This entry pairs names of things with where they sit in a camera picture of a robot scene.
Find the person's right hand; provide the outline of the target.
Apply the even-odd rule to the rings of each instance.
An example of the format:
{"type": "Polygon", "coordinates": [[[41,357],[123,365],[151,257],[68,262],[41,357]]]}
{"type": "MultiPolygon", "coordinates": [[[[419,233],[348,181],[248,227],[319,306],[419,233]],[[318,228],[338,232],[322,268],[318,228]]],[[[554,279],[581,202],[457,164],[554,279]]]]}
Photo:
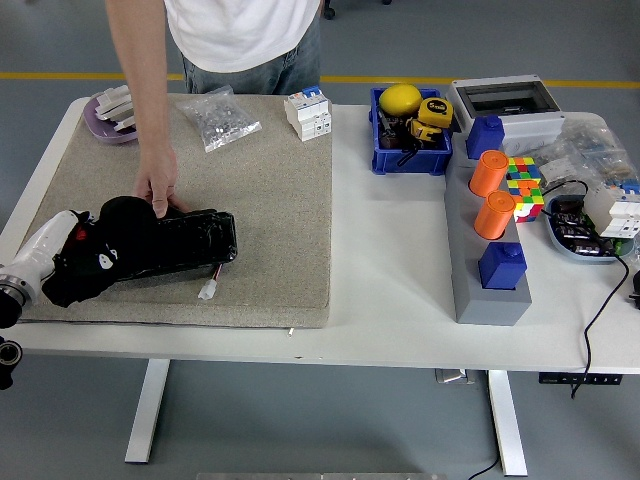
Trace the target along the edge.
{"type": "Polygon", "coordinates": [[[170,145],[142,145],[133,194],[151,206],[157,218],[163,218],[169,208],[186,213],[188,205],[178,197],[176,182],[178,163],[170,145]]]}

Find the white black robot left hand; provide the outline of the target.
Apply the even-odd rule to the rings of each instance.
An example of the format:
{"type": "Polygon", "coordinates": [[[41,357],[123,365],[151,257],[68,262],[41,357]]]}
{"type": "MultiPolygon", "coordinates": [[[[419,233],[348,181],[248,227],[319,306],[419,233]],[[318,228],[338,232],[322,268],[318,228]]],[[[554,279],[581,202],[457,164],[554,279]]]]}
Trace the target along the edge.
{"type": "Polygon", "coordinates": [[[62,251],[72,230],[93,219],[89,211],[65,210],[54,215],[19,250],[10,265],[13,275],[30,285],[40,284],[53,273],[54,256],[62,251]]]}

